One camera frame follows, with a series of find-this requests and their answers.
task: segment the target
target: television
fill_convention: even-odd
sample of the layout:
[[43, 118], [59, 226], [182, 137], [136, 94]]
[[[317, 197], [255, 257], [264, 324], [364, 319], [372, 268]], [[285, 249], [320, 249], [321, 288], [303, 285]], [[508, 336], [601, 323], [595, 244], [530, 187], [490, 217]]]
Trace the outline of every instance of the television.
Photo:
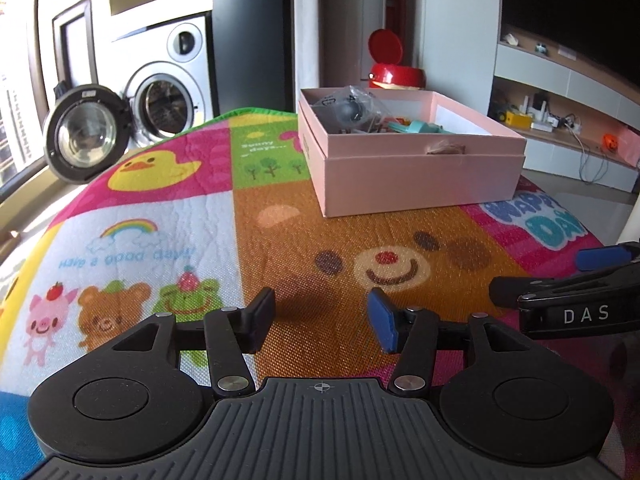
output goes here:
[[562, 44], [640, 86], [640, 0], [502, 0], [502, 24]]

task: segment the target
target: rainbow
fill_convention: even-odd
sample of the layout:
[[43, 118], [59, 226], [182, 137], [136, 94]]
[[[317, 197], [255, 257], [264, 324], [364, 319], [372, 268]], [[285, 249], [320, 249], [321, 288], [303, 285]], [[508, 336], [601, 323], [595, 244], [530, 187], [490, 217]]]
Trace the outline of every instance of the rainbow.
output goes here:
[[128, 229], [136, 229], [142, 233], [154, 233], [158, 231], [158, 226], [151, 220], [146, 220], [144, 218], [132, 218], [131, 220], [118, 222], [117, 224], [105, 229], [100, 235], [100, 238], [106, 238], [107, 236], [114, 237], [116, 234]]

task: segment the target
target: silver screw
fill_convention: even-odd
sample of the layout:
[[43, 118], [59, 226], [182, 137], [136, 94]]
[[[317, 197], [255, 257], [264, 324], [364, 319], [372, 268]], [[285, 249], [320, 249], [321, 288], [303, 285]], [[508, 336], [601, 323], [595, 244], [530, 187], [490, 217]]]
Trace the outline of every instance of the silver screw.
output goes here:
[[427, 383], [424, 382], [422, 377], [418, 377], [417, 375], [401, 375], [396, 377], [394, 384], [399, 390], [414, 392], [415, 390], [424, 388]]
[[228, 375], [218, 381], [218, 387], [226, 392], [244, 390], [248, 385], [249, 381], [239, 375]]

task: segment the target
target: green tree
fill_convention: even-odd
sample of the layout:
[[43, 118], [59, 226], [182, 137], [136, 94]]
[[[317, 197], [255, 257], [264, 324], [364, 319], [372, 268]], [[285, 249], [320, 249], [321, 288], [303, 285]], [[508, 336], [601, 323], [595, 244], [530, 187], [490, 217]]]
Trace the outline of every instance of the green tree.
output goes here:
[[278, 161], [274, 158], [264, 158], [260, 161], [265, 173], [269, 173], [273, 178], [276, 177], [276, 170], [279, 170]]
[[293, 170], [296, 170], [298, 174], [302, 174], [302, 170], [305, 167], [305, 159], [303, 158], [294, 158], [289, 161], [289, 167]]
[[255, 180], [255, 176], [260, 173], [260, 166], [257, 164], [247, 164], [244, 170], [251, 175], [251, 178]]

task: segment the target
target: mat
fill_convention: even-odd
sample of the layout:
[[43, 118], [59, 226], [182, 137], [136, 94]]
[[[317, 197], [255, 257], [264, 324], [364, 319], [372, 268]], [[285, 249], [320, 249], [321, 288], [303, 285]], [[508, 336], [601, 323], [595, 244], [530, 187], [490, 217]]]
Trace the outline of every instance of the mat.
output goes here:
[[[293, 114], [237, 110], [92, 182], [51, 223], [2, 306], [4, 395], [27, 397], [151, 313], [201, 319], [245, 305], [265, 285], [276, 290], [277, 317], [264, 349], [246, 356], [257, 383], [265, 376], [384, 381], [396, 358], [382, 354], [368, 326], [364, 298], [372, 287], [446, 320], [484, 311], [514, 325], [513, 313], [489, 300], [492, 277], [568, 276], [576, 251], [599, 245], [524, 178], [508, 202], [324, 219], [296, 128]], [[635, 340], [549, 346], [610, 388], [617, 422], [634, 406], [623, 357], [640, 352]], [[208, 384], [204, 352], [181, 361]], [[459, 352], [441, 352], [435, 382], [460, 368]], [[37, 460], [28, 436], [11, 436], [24, 428], [25, 404], [13, 402], [2, 418], [8, 405], [0, 408], [1, 480], [18, 478]], [[636, 440], [630, 437], [625, 456], [612, 430], [607, 463], [620, 474], [635, 470]]]

